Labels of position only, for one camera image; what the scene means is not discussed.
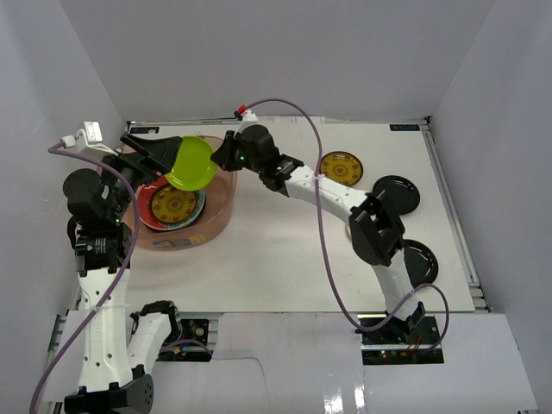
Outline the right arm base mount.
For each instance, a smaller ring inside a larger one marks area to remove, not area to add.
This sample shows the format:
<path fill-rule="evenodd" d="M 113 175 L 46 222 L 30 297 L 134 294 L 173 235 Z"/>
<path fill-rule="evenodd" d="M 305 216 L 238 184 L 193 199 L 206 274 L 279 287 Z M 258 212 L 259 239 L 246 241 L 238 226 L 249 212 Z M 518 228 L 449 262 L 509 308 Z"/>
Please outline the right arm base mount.
<path fill-rule="evenodd" d="M 440 337 L 437 320 L 425 317 L 411 339 L 402 339 L 385 327 L 374 332 L 362 332 L 361 355 L 364 366 L 441 365 L 442 346 L 428 351 Z"/>

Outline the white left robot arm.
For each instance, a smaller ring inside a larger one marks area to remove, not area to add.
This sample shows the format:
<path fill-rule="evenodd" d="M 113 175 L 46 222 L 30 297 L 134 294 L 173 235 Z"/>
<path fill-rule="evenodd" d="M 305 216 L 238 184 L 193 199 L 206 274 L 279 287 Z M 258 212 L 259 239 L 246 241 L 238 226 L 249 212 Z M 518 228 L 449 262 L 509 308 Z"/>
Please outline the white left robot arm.
<path fill-rule="evenodd" d="M 149 413 L 153 365 L 160 349 L 182 334 L 171 301 L 144 305 L 127 332 L 126 291 L 139 227 L 122 220 L 127 209 L 138 208 L 136 191 L 172 170 L 182 140 L 124 135 L 121 141 L 130 152 L 96 147 L 86 157 L 96 168 L 78 169 L 63 183 L 71 214 L 67 234 L 89 313 L 77 390 L 64 400 L 67 413 Z"/>

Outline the red plate with teal flower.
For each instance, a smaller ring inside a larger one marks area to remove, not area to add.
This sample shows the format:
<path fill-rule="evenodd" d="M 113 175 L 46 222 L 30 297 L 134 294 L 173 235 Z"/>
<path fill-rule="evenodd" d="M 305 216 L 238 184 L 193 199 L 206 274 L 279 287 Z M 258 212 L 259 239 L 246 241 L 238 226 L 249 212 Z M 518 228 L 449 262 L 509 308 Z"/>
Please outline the red plate with teal flower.
<path fill-rule="evenodd" d="M 160 179 L 155 181 L 154 183 L 150 185 L 144 185 L 138 192 L 137 192 L 137 201 L 139 204 L 139 215 L 141 222 L 145 224 L 147 227 L 149 227 L 150 224 L 153 224 L 153 218 L 152 214 L 149 210 L 149 201 L 152 195 L 163 185 L 169 184 L 164 176 L 162 176 Z"/>

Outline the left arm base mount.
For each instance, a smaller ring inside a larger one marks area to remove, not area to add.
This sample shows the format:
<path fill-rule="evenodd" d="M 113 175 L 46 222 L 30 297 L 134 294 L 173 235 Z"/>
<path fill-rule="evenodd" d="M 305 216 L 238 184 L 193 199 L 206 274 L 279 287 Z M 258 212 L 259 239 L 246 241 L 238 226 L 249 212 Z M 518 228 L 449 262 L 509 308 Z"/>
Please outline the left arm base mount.
<path fill-rule="evenodd" d="M 138 316 L 128 346 L 131 365 L 208 362 L 212 356 L 208 319 L 179 319 L 162 313 Z"/>

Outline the lime green plate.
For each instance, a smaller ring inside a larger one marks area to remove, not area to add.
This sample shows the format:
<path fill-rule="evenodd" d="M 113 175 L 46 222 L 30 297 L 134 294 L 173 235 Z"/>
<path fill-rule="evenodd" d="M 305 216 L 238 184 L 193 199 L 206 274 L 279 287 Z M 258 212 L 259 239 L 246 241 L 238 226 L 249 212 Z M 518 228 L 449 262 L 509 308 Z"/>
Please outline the lime green plate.
<path fill-rule="evenodd" d="M 172 170 L 165 175 L 167 182 L 181 191 L 205 188 L 216 175 L 217 165 L 210 159 L 213 153 L 199 136 L 183 136 Z"/>

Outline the yellow patterned plate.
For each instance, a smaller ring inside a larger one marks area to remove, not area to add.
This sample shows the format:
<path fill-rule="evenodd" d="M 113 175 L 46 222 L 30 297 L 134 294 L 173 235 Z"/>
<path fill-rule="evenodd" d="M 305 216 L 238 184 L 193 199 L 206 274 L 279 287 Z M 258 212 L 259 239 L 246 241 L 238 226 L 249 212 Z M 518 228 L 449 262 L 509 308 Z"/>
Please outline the yellow patterned plate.
<path fill-rule="evenodd" d="M 169 184 L 159 188 L 149 201 L 153 218 L 165 225 L 181 225 L 193 221 L 199 214 L 200 207 L 196 192 L 182 191 Z"/>
<path fill-rule="evenodd" d="M 344 151 L 334 151 L 322 157 L 319 172 L 339 184 L 353 186 L 361 181 L 364 169 L 356 156 Z"/>

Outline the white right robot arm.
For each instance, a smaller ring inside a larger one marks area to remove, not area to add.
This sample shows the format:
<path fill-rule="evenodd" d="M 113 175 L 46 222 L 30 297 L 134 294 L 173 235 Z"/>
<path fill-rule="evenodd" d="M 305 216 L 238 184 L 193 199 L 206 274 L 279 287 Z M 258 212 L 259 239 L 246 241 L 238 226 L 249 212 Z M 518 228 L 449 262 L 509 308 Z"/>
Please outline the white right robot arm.
<path fill-rule="evenodd" d="M 407 344 L 421 332 L 425 309 L 405 264 L 405 226 L 388 196 L 341 185 L 317 175 L 303 161 L 282 154 L 261 125 L 229 131 L 210 159 L 224 171 L 248 169 L 271 191 L 315 205 L 346 223 L 355 254 L 370 265 L 384 295 L 384 329 Z"/>

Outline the blue-green glazed plate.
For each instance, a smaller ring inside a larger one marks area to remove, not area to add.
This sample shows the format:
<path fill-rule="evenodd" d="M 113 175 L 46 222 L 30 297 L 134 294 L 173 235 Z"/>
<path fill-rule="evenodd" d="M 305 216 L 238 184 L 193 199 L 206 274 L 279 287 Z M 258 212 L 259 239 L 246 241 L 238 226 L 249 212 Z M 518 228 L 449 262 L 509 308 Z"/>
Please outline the blue-green glazed plate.
<path fill-rule="evenodd" d="M 195 192 L 199 195 L 199 200 L 200 200 L 201 207 L 200 207 L 199 214 L 196 216 L 196 218 L 193 221 L 186 222 L 186 223 L 181 224 L 181 225 L 178 225 L 178 224 L 165 225 L 165 224 L 157 222 L 153 218 L 153 224 L 150 224 L 149 227 L 151 229 L 154 229 L 154 230 L 157 230 L 157 231 L 171 231 L 171 230 L 177 230 L 177 229 L 184 229 L 184 228 L 190 227 L 193 224 L 195 224 L 199 220 L 199 218 L 203 215 L 204 208 L 205 208 L 205 205 L 206 205 L 204 193 L 201 192 L 201 191 L 195 191 Z"/>

